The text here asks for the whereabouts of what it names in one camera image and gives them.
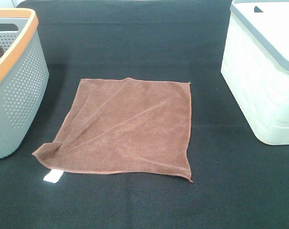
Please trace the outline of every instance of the towel tag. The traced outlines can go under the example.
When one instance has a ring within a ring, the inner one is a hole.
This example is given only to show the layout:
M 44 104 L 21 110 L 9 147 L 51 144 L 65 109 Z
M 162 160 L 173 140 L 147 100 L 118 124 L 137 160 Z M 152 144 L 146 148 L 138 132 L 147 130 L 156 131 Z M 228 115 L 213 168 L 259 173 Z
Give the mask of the towel tag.
M 59 169 L 52 169 L 44 178 L 43 180 L 57 183 L 64 172 Z

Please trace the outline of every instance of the perforated basket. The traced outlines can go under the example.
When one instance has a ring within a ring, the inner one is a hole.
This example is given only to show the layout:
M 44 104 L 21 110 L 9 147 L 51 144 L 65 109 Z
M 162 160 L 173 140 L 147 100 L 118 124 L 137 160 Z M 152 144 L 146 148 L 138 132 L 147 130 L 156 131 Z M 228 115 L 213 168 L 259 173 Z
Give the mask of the perforated basket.
M 0 9 L 0 158 L 13 153 L 28 131 L 48 81 L 48 70 L 37 33 L 38 20 L 31 9 Z

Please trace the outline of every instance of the white plastic storage box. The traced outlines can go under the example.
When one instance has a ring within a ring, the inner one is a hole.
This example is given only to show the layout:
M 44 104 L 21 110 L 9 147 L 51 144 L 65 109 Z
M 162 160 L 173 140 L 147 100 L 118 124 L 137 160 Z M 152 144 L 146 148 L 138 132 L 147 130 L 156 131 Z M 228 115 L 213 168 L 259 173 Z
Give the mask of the white plastic storage box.
M 234 0 L 222 75 L 255 136 L 289 144 L 289 0 Z
M 18 148 L 28 131 L 41 103 L 49 73 L 33 10 L 0 9 L 0 25 L 0 46 L 4 52 L 0 58 L 2 158 Z M 13 31 L 3 31 L 5 27 Z

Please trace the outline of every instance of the microfiber cloth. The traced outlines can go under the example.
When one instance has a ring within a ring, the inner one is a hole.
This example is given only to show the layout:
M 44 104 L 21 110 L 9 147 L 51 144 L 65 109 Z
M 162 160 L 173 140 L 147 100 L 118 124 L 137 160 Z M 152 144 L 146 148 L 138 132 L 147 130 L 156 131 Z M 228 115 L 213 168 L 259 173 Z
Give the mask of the microfiber cloth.
M 33 155 L 71 173 L 146 172 L 191 181 L 190 83 L 82 79 L 58 134 Z

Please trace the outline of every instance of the black fabric surface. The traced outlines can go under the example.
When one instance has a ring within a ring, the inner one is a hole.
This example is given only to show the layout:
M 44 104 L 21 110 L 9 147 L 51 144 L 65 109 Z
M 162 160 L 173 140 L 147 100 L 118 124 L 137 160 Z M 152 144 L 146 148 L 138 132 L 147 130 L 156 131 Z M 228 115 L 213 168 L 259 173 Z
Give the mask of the black fabric surface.
M 50 78 L 19 149 L 0 160 L 0 229 L 289 229 L 289 146 L 258 141 L 221 73 L 230 0 L 30 0 Z M 51 142 L 81 78 L 191 82 L 194 183 L 64 173 L 31 153 Z

